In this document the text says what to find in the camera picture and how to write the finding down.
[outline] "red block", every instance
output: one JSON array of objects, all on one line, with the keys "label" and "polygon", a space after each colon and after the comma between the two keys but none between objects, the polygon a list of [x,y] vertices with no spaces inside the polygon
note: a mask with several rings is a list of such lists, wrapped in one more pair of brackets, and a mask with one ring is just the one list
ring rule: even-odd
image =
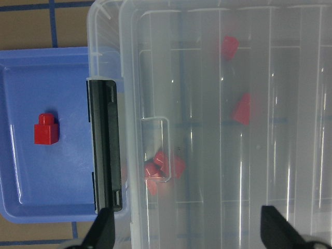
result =
[{"label": "red block", "polygon": [[225,60],[233,59],[238,49],[239,41],[232,36],[225,36],[222,43],[222,56]]},{"label": "red block", "polygon": [[159,168],[153,162],[148,162],[144,166],[145,168],[145,177],[151,177],[155,174],[159,174]]},{"label": "red block", "polygon": [[154,163],[160,166],[160,170],[165,174],[169,175],[169,164],[167,155],[161,150],[158,151],[154,157]]},{"label": "red block", "polygon": [[157,194],[157,183],[151,180],[145,180],[145,184],[150,194],[155,196]]},{"label": "red block", "polygon": [[42,113],[35,124],[35,144],[50,145],[59,140],[59,126],[51,113]]},{"label": "red block", "polygon": [[162,177],[165,177],[165,174],[160,169],[158,169],[157,173],[150,176],[149,178],[150,179],[161,179]]},{"label": "red block", "polygon": [[[168,158],[164,152],[158,151],[156,153],[155,158],[154,158],[154,163],[156,165],[160,166],[160,170],[163,173],[168,175],[168,171],[169,171]],[[175,156],[174,157],[174,167],[175,167],[175,177],[180,178],[183,171],[186,169],[186,163],[180,157]]]},{"label": "red block", "polygon": [[175,177],[179,179],[183,171],[186,169],[186,163],[180,157],[175,157],[174,166],[175,166]]},{"label": "red block", "polygon": [[232,119],[242,123],[243,125],[249,125],[250,121],[250,94],[245,93],[241,100],[237,103],[233,113]]}]

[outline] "blue tray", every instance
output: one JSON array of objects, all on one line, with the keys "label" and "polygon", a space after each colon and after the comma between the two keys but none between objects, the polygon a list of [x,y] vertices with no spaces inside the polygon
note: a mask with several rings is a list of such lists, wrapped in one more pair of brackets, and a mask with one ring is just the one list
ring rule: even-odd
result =
[{"label": "blue tray", "polygon": [[[87,48],[0,51],[0,212],[7,220],[95,219],[88,76]],[[58,121],[60,139],[35,145],[34,124],[45,112]]]}]

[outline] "brown floor tile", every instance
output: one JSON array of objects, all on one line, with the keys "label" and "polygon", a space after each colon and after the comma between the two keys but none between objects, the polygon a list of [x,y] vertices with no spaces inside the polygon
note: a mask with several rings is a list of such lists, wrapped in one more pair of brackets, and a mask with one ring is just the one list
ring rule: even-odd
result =
[{"label": "brown floor tile", "polygon": [[79,238],[84,238],[90,230],[93,222],[78,222],[77,223],[77,234]]},{"label": "brown floor tile", "polygon": [[56,9],[59,47],[87,46],[89,7]]},{"label": "brown floor tile", "polygon": [[48,0],[0,0],[0,6],[48,4]]},{"label": "brown floor tile", "polygon": [[0,241],[57,240],[72,237],[71,223],[14,224],[0,216]]},{"label": "brown floor tile", "polygon": [[57,249],[59,245],[11,245],[0,246],[0,249]]},{"label": "brown floor tile", "polygon": [[0,50],[52,47],[49,10],[0,12]]}]

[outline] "transparent plastic lid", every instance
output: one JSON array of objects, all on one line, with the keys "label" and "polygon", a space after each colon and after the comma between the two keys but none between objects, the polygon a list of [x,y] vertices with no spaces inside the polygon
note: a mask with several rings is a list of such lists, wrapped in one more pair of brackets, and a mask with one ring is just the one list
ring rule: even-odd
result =
[{"label": "transparent plastic lid", "polygon": [[266,204],[331,244],[332,8],[318,3],[121,5],[133,248],[263,248]]}]

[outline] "blue tape line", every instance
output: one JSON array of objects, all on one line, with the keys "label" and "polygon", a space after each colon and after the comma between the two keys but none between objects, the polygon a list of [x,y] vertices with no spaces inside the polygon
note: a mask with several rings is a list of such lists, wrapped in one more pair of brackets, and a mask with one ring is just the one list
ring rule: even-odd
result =
[{"label": "blue tape line", "polygon": [[50,23],[51,23],[51,35],[52,35],[52,47],[58,47],[58,38],[57,38],[57,26],[56,26],[56,5],[54,0],[49,0],[50,7]]},{"label": "blue tape line", "polygon": [[[55,3],[54,8],[89,7],[93,4],[93,2],[94,1]],[[24,5],[0,6],[0,12],[48,9],[48,8],[50,8],[49,4],[24,4]]]},{"label": "blue tape line", "polygon": [[0,6],[0,12],[18,11],[18,10],[33,10],[33,9],[48,9],[49,4],[26,4],[14,6]]},{"label": "blue tape line", "polygon": [[61,244],[67,240],[26,240],[26,241],[0,241],[0,246],[9,245],[46,245]]},{"label": "blue tape line", "polygon": [[56,8],[90,7],[94,1],[56,3]]},{"label": "blue tape line", "polygon": [[72,231],[73,231],[73,239],[78,238],[78,233],[77,233],[77,223],[72,222]]}]

